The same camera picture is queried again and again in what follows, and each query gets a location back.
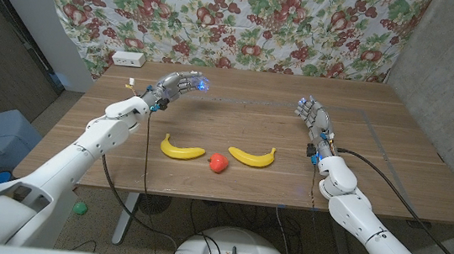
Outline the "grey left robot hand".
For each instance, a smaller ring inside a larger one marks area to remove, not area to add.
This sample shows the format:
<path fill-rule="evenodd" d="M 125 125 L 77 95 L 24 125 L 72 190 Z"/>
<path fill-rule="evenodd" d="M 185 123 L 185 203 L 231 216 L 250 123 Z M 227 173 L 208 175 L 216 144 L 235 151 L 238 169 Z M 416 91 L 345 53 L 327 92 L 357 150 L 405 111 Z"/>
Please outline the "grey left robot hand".
<path fill-rule="evenodd" d="M 209 90 L 209 80 L 200 71 L 180 71 L 167 74 L 149 86 L 142 95 L 151 110 L 165 110 L 169 103 L 191 91 Z"/>

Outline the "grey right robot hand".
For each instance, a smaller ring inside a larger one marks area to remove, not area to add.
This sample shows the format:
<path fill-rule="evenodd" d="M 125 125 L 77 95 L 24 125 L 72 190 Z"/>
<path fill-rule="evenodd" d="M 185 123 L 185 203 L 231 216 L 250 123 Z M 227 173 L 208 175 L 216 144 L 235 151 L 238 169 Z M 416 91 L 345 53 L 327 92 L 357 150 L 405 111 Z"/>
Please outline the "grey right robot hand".
<path fill-rule="evenodd" d="M 322 104 L 313 96 L 309 99 L 301 98 L 294 112 L 307 125 L 310 141 L 317 152 L 322 157 L 335 156 L 332 142 L 335 137 L 334 127 Z"/>

